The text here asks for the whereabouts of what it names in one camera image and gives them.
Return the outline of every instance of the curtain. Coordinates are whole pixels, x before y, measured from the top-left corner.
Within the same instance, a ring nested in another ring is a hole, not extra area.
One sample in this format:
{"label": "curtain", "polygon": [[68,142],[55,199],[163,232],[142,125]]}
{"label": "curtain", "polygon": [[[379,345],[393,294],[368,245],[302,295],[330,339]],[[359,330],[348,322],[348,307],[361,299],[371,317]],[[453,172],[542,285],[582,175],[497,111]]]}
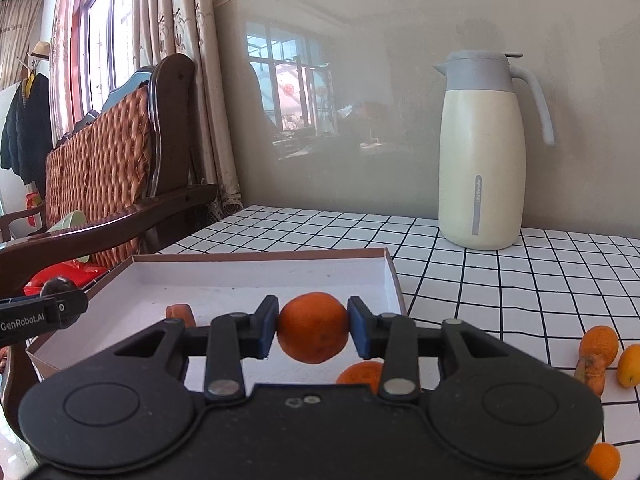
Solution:
{"label": "curtain", "polygon": [[73,129],[75,123],[71,88],[73,11],[74,0],[56,0],[49,57],[49,102],[54,146],[58,139]]}
{"label": "curtain", "polygon": [[194,176],[200,184],[218,184],[214,216],[235,213],[242,204],[222,93],[213,0],[134,0],[133,31],[136,68],[157,64],[175,53],[195,63]]}
{"label": "curtain", "polygon": [[33,25],[44,0],[3,0],[0,2],[0,90],[20,81],[22,65],[29,49]]}

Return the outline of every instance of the metal rivet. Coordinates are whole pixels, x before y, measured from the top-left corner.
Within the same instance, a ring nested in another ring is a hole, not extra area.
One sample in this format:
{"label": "metal rivet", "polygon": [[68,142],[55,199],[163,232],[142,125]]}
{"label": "metal rivet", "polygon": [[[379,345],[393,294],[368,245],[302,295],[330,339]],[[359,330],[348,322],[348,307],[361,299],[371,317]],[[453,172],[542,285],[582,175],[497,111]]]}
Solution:
{"label": "metal rivet", "polygon": [[290,408],[299,408],[302,406],[302,399],[300,397],[291,397],[284,401],[285,406],[289,406]]}
{"label": "metal rivet", "polygon": [[228,397],[229,395],[238,393],[238,390],[240,390],[240,384],[231,379],[218,379],[216,381],[211,381],[207,390],[212,395]]}
{"label": "metal rivet", "polygon": [[383,387],[389,395],[409,395],[415,390],[415,383],[409,379],[395,378],[389,379]]}
{"label": "metal rivet", "polygon": [[317,395],[308,395],[308,396],[305,396],[305,398],[302,400],[304,400],[307,404],[317,404],[322,399]]}

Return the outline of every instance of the black jacket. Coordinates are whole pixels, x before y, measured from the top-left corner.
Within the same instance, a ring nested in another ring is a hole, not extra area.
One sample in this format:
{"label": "black jacket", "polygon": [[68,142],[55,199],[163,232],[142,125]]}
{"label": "black jacket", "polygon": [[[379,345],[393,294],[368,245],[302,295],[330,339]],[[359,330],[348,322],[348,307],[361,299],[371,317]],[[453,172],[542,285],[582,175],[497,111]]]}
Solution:
{"label": "black jacket", "polygon": [[49,113],[49,79],[38,74],[29,98],[23,81],[14,95],[6,116],[0,144],[0,167],[14,170],[26,184],[35,182],[45,197],[47,154],[53,149]]}

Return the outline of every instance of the table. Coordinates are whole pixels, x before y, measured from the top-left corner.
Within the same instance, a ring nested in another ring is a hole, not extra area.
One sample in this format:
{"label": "table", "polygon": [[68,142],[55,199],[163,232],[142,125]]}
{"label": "table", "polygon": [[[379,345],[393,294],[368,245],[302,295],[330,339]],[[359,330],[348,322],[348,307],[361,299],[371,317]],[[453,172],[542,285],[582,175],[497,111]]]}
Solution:
{"label": "table", "polygon": [[[458,317],[572,374],[585,330],[611,326],[621,352],[640,342],[640,240],[523,228],[500,251],[444,239],[437,220],[251,206],[184,238],[164,254],[386,247],[409,316],[438,327]],[[640,472],[640,397],[607,370],[602,437],[622,454],[616,480]],[[420,359],[434,388],[436,359]]]}

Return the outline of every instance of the tangerine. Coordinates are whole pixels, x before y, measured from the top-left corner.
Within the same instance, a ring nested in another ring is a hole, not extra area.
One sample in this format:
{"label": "tangerine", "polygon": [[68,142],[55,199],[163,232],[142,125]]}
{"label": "tangerine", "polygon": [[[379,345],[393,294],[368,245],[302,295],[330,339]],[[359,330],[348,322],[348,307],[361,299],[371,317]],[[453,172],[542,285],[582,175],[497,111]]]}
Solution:
{"label": "tangerine", "polygon": [[599,442],[591,449],[586,464],[602,480],[612,480],[620,468],[620,452],[611,444]]}
{"label": "tangerine", "polygon": [[618,355],[618,335],[610,326],[598,325],[587,330],[580,341],[578,354],[580,357],[599,355],[604,359],[605,367],[609,366]]}
{"label": "tangerine", "polygon": [[618,361],[616,372],[620,386],[632,388],[640,384],[640,345],[635,344],[627,348]]}
{"label": "tangerine", "polygon": [[383,364],[377,361],[363,361],[351,365],[343,371],[336,384],[368,384],[374,395],[378,394]]}
{"label": "tangerine", "polygon": [[278,316],[278,342],[289,357],[311,365],[338,355],[349,339],[349,317],[340,301],[325,292],[302,294]]}

